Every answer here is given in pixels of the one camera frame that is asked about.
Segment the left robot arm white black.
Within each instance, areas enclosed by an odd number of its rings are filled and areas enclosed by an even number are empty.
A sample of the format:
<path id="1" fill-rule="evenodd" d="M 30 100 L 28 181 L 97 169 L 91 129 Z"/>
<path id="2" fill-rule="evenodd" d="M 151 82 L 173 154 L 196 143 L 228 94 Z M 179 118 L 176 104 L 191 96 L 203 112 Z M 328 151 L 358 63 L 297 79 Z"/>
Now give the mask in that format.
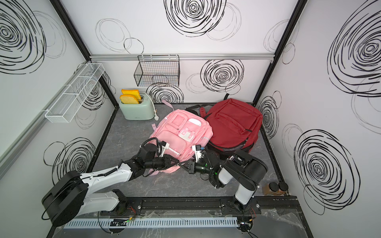
<path id="1" fill-rule="evenodd" d="M 166 170 L 178 163 L 162 147 L 149 143 L 141 146 L 131 159 L 122 160 L 114 167 L 84 174 L 70 171 L 42 198 L 45 209 L 42 220 L 59 227 L 88 213 L 107 211 L 122 215 L 130 207 L 127 197 L 119 189 L 101 193 L 102 189 L 136 179 L 146 170 Z"/>

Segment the pink tape outline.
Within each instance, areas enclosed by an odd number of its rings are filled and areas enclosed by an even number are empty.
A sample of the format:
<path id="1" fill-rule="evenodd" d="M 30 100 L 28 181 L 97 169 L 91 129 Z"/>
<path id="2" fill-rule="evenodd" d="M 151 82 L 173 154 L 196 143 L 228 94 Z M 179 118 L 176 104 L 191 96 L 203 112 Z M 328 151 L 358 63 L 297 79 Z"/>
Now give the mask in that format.
<path id="1" fill-rule="evenodd" d="M 171 155 L 180 162 L 194 156 L 193 145 L 205 147 L 213 136 L 212 127 L 205 119 L 186 110 L 173 110 L 157 126 L 148 143 L 165 141 L 169 149 L 165 154 Z"/>

